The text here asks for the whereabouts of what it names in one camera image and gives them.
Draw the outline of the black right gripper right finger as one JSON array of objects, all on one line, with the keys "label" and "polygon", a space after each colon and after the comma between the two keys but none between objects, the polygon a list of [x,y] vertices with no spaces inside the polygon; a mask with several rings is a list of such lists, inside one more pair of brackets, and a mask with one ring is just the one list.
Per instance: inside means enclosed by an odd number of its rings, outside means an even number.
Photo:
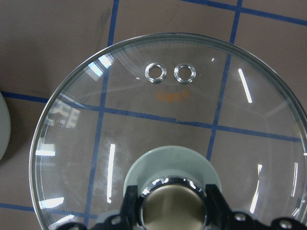
[{"label": "black right gripper right finger", "polygon": [[210,222],[227,222],[231,209],[215,184],[205,186],[206,205]]}]

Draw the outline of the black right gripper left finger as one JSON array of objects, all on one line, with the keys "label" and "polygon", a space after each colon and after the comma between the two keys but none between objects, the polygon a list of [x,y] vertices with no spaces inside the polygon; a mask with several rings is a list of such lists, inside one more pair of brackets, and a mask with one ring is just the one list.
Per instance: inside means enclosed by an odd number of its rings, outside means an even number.
[{"label": "black right gripper left finger", "polygon": [[139,227],[139,194],[137,185],[129,185],[119,213],[121,227]]}]

